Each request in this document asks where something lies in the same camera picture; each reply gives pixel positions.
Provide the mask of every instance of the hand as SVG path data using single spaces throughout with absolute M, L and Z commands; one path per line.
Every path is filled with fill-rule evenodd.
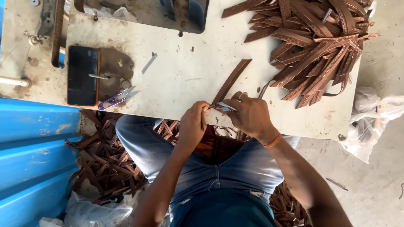
M 266 101 L 249 98 L 241 91 L 238 91 L 231 99 L 226 99 L 223 102 L 237 110 L 237 113 L 233 111 L 226 112 L 234 127 L 256 138 L 263 145 L 270 143 L 279 135 L 278 130 L 273 126 L 269 118 Z
M 191 153 L 194 151 L 205 134 L 205 114 L 208 111 L 209 103 L 198 101 L 185 112 L 184 116 L 181 118 L 177 146 L 180 145 L 190 148 Z

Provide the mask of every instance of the teal shirt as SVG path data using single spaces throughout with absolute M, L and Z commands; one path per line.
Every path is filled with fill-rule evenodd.
M 276 227 L 269 205 L 246 191 L 214 190 L 177 206 L 172 227 Z

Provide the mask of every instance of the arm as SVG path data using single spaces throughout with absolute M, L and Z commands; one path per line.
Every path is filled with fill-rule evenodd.
M 279 135 L 269 118 L 266 101 L 237 92 L 232 99 L 223 102 L 238 111 L 227 112 L 233 125 L 263 145 Z M 281 169 L 290 192 L 309 214 L 314 227 L 352 227 L 327 182 L 284 139 L 268 148 L 268 151 Z
M 133 216 L 134 227 L 160 226 L 174 195 L 182 167 L 205 133 L 204 114 L 208 106 L 205 101 L 196 102 L 181 118 L 179 141 L 136 207 Z

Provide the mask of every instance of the man's left hand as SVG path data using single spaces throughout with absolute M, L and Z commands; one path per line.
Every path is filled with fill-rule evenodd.
M 201 141 L 206 130 L 205 114 L 209 111 L 209 103 L 196 102 L 181 118 L 178 145 L 190 149 L 190 154 Z

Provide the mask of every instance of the cloth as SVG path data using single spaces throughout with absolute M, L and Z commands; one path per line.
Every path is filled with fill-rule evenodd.
M 133 115 L 122 116 L 116 124 L 116 134 L 135 164 L 150 183 L 170 156 L 174 145 L 153 129 L 162 119 Z M 284 136 L 293 148 L 300 137 Z M 170 208 L 184 199 L 207 191 L 233 188 L 261 192 L 269 204 L 269 196 L 284 180 L 275 159 L 256 139 L 250 139 L 232 157 L 219 165 L 208 165 L 195 154 L 185 162 L 178 178 Z
M 170 226 L 276 227 L 276 224 L 269 204 L 248 191 L 219 189 L 180 204 Z

